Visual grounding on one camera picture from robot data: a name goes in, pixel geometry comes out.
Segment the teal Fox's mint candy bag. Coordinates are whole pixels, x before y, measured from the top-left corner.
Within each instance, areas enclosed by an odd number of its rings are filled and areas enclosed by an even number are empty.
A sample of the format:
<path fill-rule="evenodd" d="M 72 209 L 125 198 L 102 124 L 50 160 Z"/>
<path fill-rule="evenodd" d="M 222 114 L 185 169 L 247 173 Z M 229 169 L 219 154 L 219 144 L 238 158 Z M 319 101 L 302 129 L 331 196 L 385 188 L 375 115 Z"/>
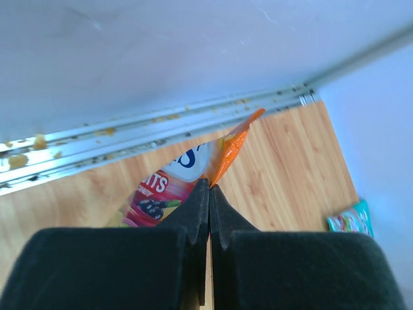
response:
<path fill-rule="evenodd" d="M 374 237 L 370 211 L 366 200 L 359 200 L 351 208 L 327 217 L 328 228 L 332 232 L 362 233 Z"/>

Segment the orange Fox's fruits candy bag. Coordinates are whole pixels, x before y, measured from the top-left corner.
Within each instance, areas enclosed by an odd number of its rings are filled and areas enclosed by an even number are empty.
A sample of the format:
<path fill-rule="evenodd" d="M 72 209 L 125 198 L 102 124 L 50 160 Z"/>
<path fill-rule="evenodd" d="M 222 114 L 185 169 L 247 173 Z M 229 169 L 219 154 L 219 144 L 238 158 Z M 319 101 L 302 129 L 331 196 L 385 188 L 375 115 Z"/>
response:
<path fill-rule="evenodd" d="M 108 227 L 153 227 L 189 197 L 199 179 L 214 186 L 241 150 L 250 125 L 266 112 L 260 108 L 228 134 L 188 149 L 140 182 L 107 223 Z"/>

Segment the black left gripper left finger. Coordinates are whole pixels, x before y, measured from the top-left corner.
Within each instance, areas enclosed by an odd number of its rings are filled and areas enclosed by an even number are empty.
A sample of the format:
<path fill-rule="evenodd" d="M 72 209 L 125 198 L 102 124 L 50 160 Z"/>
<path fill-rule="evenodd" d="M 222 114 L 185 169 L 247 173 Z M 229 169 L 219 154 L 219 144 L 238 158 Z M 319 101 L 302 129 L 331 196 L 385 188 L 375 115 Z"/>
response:
<path fill-rule="evenodd" d="M 2 309 L 199 309 L 209 184 L 155 227 L 47 228 L 23 247 Z"/>

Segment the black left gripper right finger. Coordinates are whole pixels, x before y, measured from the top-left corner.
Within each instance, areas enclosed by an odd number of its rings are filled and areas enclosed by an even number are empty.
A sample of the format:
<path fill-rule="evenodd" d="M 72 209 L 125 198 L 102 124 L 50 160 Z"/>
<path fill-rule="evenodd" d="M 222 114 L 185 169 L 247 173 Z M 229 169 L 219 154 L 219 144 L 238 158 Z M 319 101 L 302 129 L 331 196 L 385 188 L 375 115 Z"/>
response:
<path fill-rule="evenodd" d="M 361 233 L 260 231 L 209 194 L 215 309 L 405 309 L 381 247 Z"/>

